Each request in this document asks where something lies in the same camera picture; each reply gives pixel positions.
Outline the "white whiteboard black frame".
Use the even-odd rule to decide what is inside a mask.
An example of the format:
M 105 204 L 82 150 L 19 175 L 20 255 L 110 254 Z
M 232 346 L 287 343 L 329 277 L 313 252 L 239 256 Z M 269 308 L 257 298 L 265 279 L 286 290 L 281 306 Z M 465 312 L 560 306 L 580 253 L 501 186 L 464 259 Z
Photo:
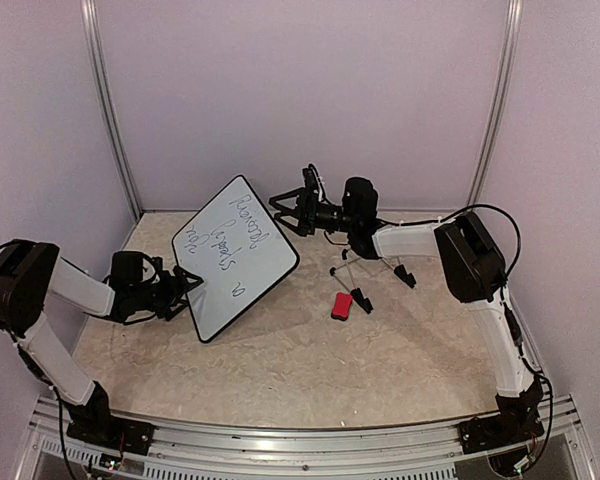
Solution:
M 172 237 L 176 264 L 203 279 L 187 294 L 197 337 L 213 341 L 289 276 L 300 255 L 243 175 Z

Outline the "red black whiteboard eraser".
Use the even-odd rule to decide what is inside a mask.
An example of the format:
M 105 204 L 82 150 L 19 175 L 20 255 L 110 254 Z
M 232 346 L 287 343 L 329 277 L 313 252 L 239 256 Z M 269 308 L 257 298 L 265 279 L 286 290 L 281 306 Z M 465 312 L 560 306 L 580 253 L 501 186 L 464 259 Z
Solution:
M 342 322 L 347 321 L 352 304 L 353 297 L 349 293 L 338 292 L 330 313 L 331 318 Z

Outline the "black wire easel stand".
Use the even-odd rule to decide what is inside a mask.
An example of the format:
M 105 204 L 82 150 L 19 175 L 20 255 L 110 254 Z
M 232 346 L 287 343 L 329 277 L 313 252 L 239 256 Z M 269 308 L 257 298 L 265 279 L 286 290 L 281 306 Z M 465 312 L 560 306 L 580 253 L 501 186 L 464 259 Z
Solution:
M 362 260 L 361 257 L 351 259 L 352 251 L 349 248 L 344 248 L 341 251 L 342 262 L 337 266 L 332 266 L 329 269 L 329 275 L 341 284 L 344 290 L 352 296 L 353 301 L 366 313 L 370 314 L 373 310 L 371 300 L 363 293 L 361 286 L 370 286 L 370 280 L 358 282 L 353 274 L 352 266 Z M 393 266 L 387 259 L 381 258 L 380 261 L 393 272 L 393 274 L 409 288 L 414 289 L 417 281 L 415 276 L 408 272 L 405 266 L 397 257 L 397 265 Z

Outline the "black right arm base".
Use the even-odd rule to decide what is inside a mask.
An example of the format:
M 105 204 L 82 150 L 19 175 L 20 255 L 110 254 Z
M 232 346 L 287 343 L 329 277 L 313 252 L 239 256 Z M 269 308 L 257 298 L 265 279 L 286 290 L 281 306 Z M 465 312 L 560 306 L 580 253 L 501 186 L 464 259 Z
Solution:
M 472 454 L 513 445 L 545 433 L 538 405 L 543 399 L 542 384 L 534 379 L 517 397 L 495 397 L 498 413 L 473 417 L 458 425 L 464 454 Z

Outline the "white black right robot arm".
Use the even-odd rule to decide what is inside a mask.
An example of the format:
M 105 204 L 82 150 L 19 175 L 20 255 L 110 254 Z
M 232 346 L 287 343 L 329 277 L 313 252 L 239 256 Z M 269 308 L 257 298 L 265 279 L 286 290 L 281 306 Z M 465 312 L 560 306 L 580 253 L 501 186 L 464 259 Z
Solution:
M 515 442 L 531 424 L 528 410 L 542 398 L 536 373 L 524 363 L 522 333 L 510 306 L 508 280 L 515 265 L 507 261 L 477 215 L 479 205 L 446 217 L 389 221 L 377 212 L 378 192 L 370 180 L 349 178 L 342 202 L 324 196 L 319 177 L 303 171 L 304 184 L 270 197 L 274 218 L 299 236 L 321 229 L 343 232 L 350 249 L 362 259 L 407 256 L 440 260 L 451 295 L 475 315 L 487 343 L 496 378 L 496 401 L 503 413 L 493 419 L 491 433 L 503 444 Z

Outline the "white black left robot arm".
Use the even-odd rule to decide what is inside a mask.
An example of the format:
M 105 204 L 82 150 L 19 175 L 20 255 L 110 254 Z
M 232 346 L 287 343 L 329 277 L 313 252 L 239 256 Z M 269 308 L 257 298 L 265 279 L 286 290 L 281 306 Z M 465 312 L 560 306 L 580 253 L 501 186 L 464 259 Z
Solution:
M 66 404 L 88 407 L 79 424 L 95 442 L 107 445 L 119 436 L 119 421 L 95 405 L 108 402 L 51 327 L 47 299 L 55 297 L 94 318 L 133 325 L 172 320 L 187 307 L 187 294 L 203 283 L 179 266 L 165 268 L 160 257 L 128 250 L 113 254 L 108 276 L 99 281 L 64 258 L 53 243 L 13 239 L 0 245 L 0 330 Z

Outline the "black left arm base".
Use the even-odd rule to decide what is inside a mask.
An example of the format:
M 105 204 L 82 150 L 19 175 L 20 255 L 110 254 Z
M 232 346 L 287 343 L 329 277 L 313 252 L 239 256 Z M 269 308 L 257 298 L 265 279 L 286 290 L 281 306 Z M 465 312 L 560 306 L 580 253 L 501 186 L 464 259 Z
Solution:
M 98 382 L 85 405 L 67 401 L 62 401 L 62 405 L 69 413 L 67 434 L 70 438 L 119 453 L 148 454 L 156 427 L 148 422 L 114 416 L 108 394 Z

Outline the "aluminium front rail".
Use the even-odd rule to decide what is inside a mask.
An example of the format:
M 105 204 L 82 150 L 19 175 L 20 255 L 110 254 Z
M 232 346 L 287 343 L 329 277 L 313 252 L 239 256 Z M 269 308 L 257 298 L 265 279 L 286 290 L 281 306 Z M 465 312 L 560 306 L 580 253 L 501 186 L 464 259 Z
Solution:
M 16 478 L 42 475 L 68 458 L 91 479 L 469 479 L 496 478 L 492 466 L 520 456 L 520 444 L 465 453 L 458 420 L 378 428 L 272 429 L 221 426 L 143 416 L 154 427 L 145 454 L 62 440 L 54 400 L 34 407 Z

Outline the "aluminium left corner post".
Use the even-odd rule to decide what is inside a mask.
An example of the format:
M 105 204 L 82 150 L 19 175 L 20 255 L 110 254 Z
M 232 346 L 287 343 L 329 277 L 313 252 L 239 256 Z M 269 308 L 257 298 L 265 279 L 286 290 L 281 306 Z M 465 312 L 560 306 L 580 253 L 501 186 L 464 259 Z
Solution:
M 103 42 L 99 29 L 97 4 L 93 0 L 82 0 L 80 10 L 96 94 L 106 135 L 112 150 L 114 165 L 132 218 L 135 222 L 138 222 L 144 213 L 144 209 L 126 155 L 109 85 Z

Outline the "aluminium corner post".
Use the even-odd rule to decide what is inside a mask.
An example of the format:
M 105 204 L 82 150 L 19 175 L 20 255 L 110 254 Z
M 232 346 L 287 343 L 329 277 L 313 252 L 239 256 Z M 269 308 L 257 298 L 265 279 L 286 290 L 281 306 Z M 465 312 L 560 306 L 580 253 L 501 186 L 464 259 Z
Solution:
M 504 117 L 511 77 L 514 70 L 517 45 L 522 23 L 524 2 L 510 0 L 505 21 L 503 44 L 496 74 L 496 83 L 482 139 L 478 163 L 473 175 L 467 205 L 476 204 L 484 190 L 488 170 L 494 155 L 497 137 Z
M 138 222 L 144 213 L 144 209 L 126 155 L 109 85 L 103 42 L 99 29 L 97 4 L 93 0 L 82 0 L 80 10 L 96 94 L 106 135 L 112 150 L 114 165 L 132 218 L 135 222 Z

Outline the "aluminium right corner post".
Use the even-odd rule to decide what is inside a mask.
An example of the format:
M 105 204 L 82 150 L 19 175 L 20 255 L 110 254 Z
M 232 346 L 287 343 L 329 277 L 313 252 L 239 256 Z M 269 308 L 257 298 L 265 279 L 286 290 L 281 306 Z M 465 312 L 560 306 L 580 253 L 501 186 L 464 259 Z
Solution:
M 473 175 L 467 205 L 476 204 L 484 190 L 488 170 L 494 155 L 497 137 L 504 117 L 511 77 L 514 70 L 517 45 L 522 23 L 524 2 L 510 0 L 505 21 L 503 44 L 496 74 L 496 83 L 482 139 L 478 163 Z

